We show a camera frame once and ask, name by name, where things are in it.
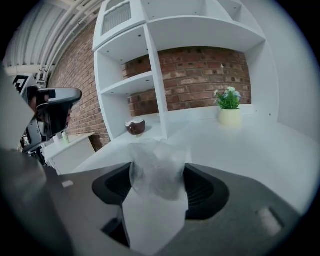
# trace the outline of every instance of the ceiling pipe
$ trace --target ceiling pipe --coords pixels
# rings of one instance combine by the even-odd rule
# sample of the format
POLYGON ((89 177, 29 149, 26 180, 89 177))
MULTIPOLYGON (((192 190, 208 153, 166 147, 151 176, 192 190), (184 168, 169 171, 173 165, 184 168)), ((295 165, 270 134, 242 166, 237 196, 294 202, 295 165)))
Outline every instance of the ceiling pipe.
POLYGON ((56 38, 57 33, 59 32, 59 30, 61 29, 61 27, 64 25, 65 21, 68 20, 68 18, 70 17, 70 15, 73 14, 73 11, 83 2, 84 0, 77 0, 64 14, 64 16, 62 17, 62 19, 59 21, 59 23, 56 25, 56 27, 54 28, 46 46, 45 46, 45 50, 43 52, 42 58, 41 58, 41 63, 40 63, 40 70, 39 73, 36 76, 37 80, 40 80, 41 78, 41 73, 43 71, 43 66, 45 65, 45 61, 47 59, 47 55, 49 53, 49 50, 51 48, 51 45, 53 43, 53 41, 56 38))
POLYGON ((67 28, 63 30, 63 32, 61 33, 61 35, 59 36, 58 40, 56 41, 56 43, 54 44, 54 47, 50 53, 49 59, 47 61, 47 65, 44 68, 44 74, 43 74, 43 78, 42 80, 45 81, 47 76, 48 76, 48 71, 50 70, 51 66, 53 65, 54 59, 56 58, 57 54, 59 53, 61 47, 64 45, 64 43, 66 42, 66 39, 70 36, 70 33, 67 35, 67 37, 65 38, 65 40, 63 41, 62 44, 61 41, 64 39, 65 35, 67 32, 70 31, 70 29, 77 23, 77 25, 73 28, 72 32, 75 31, 75 29, 85 20, 87 19, 92 13, 94 13, 95 11, 97 11, 99 7, 94 7, 91 11, 88 12, 88 14, 81 19, 81 21, 79 21, 79 19, 81 18, 81 16, 88 10, 90 9, 92 6, 97 6, 99 5, 103 0, 93 0, 92 2, 88 3, 81 11, 79 11, 74 18, 70 21, 70 23, 67 25, 67 28))

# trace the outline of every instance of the white tabletop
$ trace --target white tabletop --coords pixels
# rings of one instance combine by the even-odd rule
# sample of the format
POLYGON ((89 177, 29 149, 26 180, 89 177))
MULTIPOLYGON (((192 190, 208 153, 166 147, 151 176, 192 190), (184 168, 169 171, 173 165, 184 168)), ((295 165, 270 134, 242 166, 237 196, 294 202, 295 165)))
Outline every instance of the white tabletop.
MULTIPOLYGON (((319 143, 254 115, 243 117, 241 128, 226 128, 216 119, 172 125, 176 132, 166 142, 187 150, 186 163, 255 179, 301 214, 308 210, 319 185, 319 143)), ((127 144, 110 142, 73 173, 130 162, 127 144)))
POLYGON ((60 139, 58 143, 54 142, 49 146, 46 146, 43 150, 45 162, 94 134, 94 132, 91 132, 85 134, 69 135, 68 144, 66 144, 63 139, 60 139))

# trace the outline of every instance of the brick wall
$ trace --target brick wall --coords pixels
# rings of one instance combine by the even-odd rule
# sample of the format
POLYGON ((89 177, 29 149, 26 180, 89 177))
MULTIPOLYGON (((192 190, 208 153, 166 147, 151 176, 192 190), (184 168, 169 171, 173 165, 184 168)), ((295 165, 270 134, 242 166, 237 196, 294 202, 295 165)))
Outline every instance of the brick wall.
MULTIPOLYGON (((251 103, 251 83, 245 55, 229 49, 188 47, 158 53, 169 111, 216 106, 214 91, 240 92, 241 104, 251 103)), ((151 71, 149 56, 122 66, 123 77, 151 71)), ((128 98, 132 117, 158 113, 155 90, 128 98)))
POLYGON ((96 20, 72 42, 49 79, 49 88, 78 88, 82 99, 72 108, 67 133, 94 132, 90 137, 97 151, 110 142, 104 123, 95 82, 94 52, 92 51, 96 20))

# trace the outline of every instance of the green leaves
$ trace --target green leaves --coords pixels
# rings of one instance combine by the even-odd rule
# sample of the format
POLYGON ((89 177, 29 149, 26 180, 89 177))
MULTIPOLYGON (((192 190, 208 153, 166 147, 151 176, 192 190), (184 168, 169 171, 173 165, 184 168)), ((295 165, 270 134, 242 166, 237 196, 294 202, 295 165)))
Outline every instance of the green leaves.
POLYGON ((226 90, 224 94, 216 94, 217 104, 223 110, 236 110, 240 104, 240 94, 235 90, 226 90))

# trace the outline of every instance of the white pipe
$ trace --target white pipe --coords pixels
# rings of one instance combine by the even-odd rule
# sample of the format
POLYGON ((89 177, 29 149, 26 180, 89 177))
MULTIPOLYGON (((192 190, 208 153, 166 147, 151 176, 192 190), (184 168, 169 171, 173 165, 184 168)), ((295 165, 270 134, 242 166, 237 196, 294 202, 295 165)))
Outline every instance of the white pipe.
POLYGON ((84 0, 77 0, 67 11, 66 13, 63 15, 62 19, 59 21, 59 23, 56 25, 56 27, 54 28, 46 46, 45 46, 45 50, 43 52, 42 58, 41 58, 41 63, 40 63, 40 72, 37 74, 36 79, 40 80, 41 77, 41 73, 42 73, 42 69, 43 66, 45 64, 46 58, 47 58, 47 54, 48 51, 51 47, 51 44, 53 43, 53 41, 55 40, 55 37, 58 33, 58 31, 60 30, 60 28, 62 27, 62 25, 64 24, 64 22, 69 18, 69 16, 73 13, 73 11, 83 2, 84 0))
POLYGON ((42 80, 45 81, 47 75, 48 75, 48 70, 47 67, 50 67, 50 64, 53 60, 54 54, 58 48, 58 46, 60 45, 61 41, 63 40, 64 36, 66 35, 66 33, 70 30, 70 28, 72 26, 75 25, 75 23, 79 20, 79 18, 88 10, 90 9, 92 6, 96 5, 98 2, 101 2, 102 0, 92 0, 90 3, 88 3, 84 8, 82 8, 81 11, 79 11, 73 18, 72 20, 69 22, 69 24, 67 25, 67 27, 63 30, 63 32, 60 34, 58 40, 55 42, 53 49, 49 55, 49 58, 47 60, 47 65, 44 67, 44 74, 43 74, 43 78, 42 80))
MULTIPOLYGON (((96 12, 97 10, 99 10, 100 8, 101 8, 101 6, 97 6, 97 7, 95 7, 95 8, 92 8, 92 9, 88 12, 88 14, 87 14, 83 19, 81 19, 81 20, 77 23, 77 25, 69 32, 69 34, 65 37, 63 43, 60 45, 59 49, 56 51, 56 53, 55 53, 55 55, 54 55, 51 63, 49 64, 49 66, 48 66, 48 67, 49 67, 49 68, 48 68, 49 71, 51 70, 51 67, 52 67, 52 65, 53 65, 53 63, 54 63, 54 60, 55 60, 55 59, 57 58, 57 56, 59 55, 61 49, 63 48, 63 46, 64 46, 65 43, 67 42, 68 38, 73 34, 73 32, 77 29, 77 27, 78 27, 79 25, 81 25, 87 18, 89 18, 89 17, 91 16, 91 14, 93 14, 94 12, 96 12)), ((94 20, 97 16, 98 16, 98 14, 94 15, 93 18, 92 18, 92 20, 94 20)))

